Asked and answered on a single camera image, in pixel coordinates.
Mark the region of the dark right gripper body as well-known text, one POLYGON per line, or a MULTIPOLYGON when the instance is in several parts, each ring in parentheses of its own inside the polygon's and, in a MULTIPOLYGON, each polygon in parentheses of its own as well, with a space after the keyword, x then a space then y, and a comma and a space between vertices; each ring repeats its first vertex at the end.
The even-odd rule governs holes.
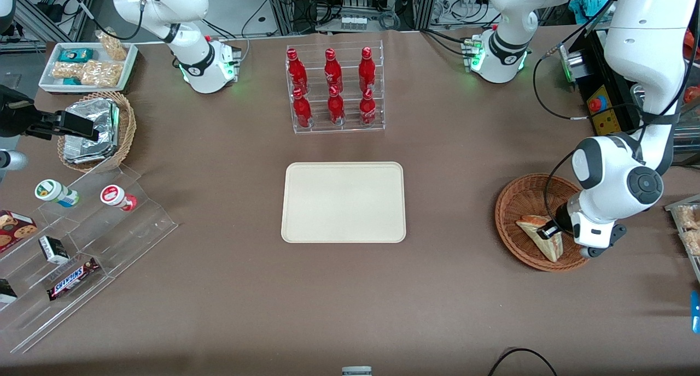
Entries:
POLYGON ((55 129, 54 114, 38 110, 22 93, 1 86, 1 136, 36 137, 51 140, 60 133, 55 129))

